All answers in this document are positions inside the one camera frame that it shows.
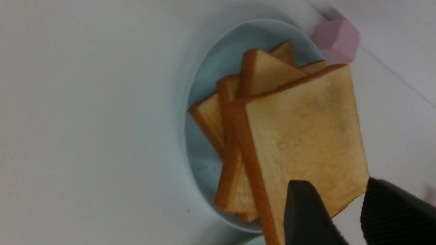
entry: plate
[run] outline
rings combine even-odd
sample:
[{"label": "plate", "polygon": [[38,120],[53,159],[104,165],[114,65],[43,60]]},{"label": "plate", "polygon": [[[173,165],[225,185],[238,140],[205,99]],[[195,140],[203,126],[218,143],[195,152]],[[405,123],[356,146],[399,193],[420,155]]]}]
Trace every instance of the plate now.
[{"label": "plate", "polygon": [[[286,22],[256,19],[230,30],[215,43],[198,68],[187,99],[186,110],[212,94],[220,78],[239,73],[244,52],[251,48],[269,51],[288,40],[292,42],[298,66],[323,59],[320,50],[310,38]],[[247,223],[234,214],[221,212],[214,206],[222,161],[189,113],[185,117],[184,133],[192,174],[210,207],[233,227],[242,231],[261,233],[259,221]]]},{"label": "plate", "polygon": [[238,243],[238,245],[265,245],[265,237],[258,236],[248,241]]}]

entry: pink block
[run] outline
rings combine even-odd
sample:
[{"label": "pink block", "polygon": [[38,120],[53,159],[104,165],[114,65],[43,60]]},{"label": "pink block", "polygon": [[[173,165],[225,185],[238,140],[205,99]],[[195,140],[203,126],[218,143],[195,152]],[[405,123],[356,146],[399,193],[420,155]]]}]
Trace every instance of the pink block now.
[{"label": "pink block", "polygon": [[312,41],[321,50],[328,65],[351,63],[360,41],[359,31],[347,19],[317,25]]}]

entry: white table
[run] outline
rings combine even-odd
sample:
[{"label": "white table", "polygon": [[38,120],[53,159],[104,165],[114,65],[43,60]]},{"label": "white table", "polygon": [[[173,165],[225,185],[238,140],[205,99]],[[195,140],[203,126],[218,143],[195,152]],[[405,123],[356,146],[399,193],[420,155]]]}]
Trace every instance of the white table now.
[{"label": "white table", "polygon": [[[246,236],[202,201],[179,129],[183,96],[225,23],[291,17],[309,34],[323,21],[303,0],[264,2],[3,1],[0,244]],[[420,194],[416,178],[436,179],[434,109],[364,50],[352,70],[371,173]],[[359,205],[335,218],[352,244],[363,244]]]}]

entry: white surface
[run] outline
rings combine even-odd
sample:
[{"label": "white surface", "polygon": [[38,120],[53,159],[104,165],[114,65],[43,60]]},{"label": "white surface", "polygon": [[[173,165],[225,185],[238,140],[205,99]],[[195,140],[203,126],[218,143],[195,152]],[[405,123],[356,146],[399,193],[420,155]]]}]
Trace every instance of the white surface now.
[{"label": "white surface", "polygon": [[[177,127],[228,10],[279,9],[306,33],[322,20],[302,0],[268,3],[3,1],[0,244],[238,240],[204,208]],[[361,49],[353,76],[371,173],[419,193],[414,181],[436,179],[434,109]],[[359,213],[356,201],[335,218],[351,244]]]},{"label": "white surface", "polygon": [[[217,40],[208,51],[193,80],[185,110],[206,99],[216,90],[219,79],[237,74],[241,70],[243,54],[252,48],[272,50],[291,41],[296,63],[304,66],[323,59],[321,51],[310,38],[289,22],[272,19],[255,19],[241,23]],[[221,176],[222,161],[203,131],[189,112],[183,119],[186,138],[187,159],[200,192],[218,214],[230,225],[243,231],[261,233],[259,220],[244,222],[236,214],[222,212],[215,207],[215,195]]]},{"label": "white surface", "polygon": [[308,1],[336,8],[361,32],[364,48],[436,105],[434,0]]}]

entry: bread slice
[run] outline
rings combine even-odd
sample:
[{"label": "bread slice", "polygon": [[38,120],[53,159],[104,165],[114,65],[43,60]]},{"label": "bread slice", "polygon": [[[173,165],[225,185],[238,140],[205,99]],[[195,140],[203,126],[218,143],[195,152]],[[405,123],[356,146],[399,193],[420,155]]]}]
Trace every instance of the bread slice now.
[{"label": "bread slice", "polygon": [[236,132],[268,245],[285,245],[290,180],[313,184],[330,217],[365,192],[369,173],[348,65],[235,103]]},{"label": "bread slice", "polygon": [[[271,55],[279,58],[283,62],[288,62],[288,64],[296,64],[290,42],[285,42],[273,49]],[[238,146],[237,138],[234,135],[235,129],[233,126],[232,113],[229,111],[229,105],[237,97],[240,81],[241,78],[239,75],[230,75],[220,79],[217,82],[217,93],[219,96],[222,127],[224,131],[224,142],[229,149]],[[226,157],[229,159],[234,158],[233,156],[229,155]],[[247,175],[243,174],[242,176],[245,178],[238,180],[233,178],[235,174],[232,170],[234,170],[234,168],[231,165],[225,164],[225,158],[223,159],[220,182],[218,185],[217,194],[215,196],[215,205],[225,212],[238,213],[238,217],[240,219],[246,222],[251,222],[257,219],[258,215],[257,210],[254,207],[254,201]]]},{"label": "bread slice", "polygon": [[[234,89],[238,88],[238,96],[256,95],[269,92],[278,87],[303,78],[307,73],[280,61],[259,49],[247,51],[242,60],[242,73],[245,80],[241,82],[241,88],[233,81],[232,86],[229,80],[218,82],[218,94],[220,103],[225,102],[228,106],[236,97]],[[233,126],[233,113],[229,109],[222,108],[230,116],[223,117],[226,135],[226,154],[223,160],[223,168],[215,196],[215,205],[226,212],[238,212],[251,214],[256,218],[257,209],[253,200],[249,180],[242,162],[238,138],[235,135]]]},{"label": "bread slice", "polygon": [[[296,63],[292,46],[289,41],[273,49],[272,54],[279,56],[285,62],[289,62],[290,64]],[[221,108],[219,106],[217,93],[214,93],[193,105],[189,109],[189,112],[212,143],[220,158],[223,159],[225,152],[225,139],[223,133],[224,129],[221,125]]]},{"label": "bread slice", "polygon": [[189,112],[212,143],[221,159],[224,159],[224,131],[221,125],[221,111],[218,94],[214,93],[193,105]]}]

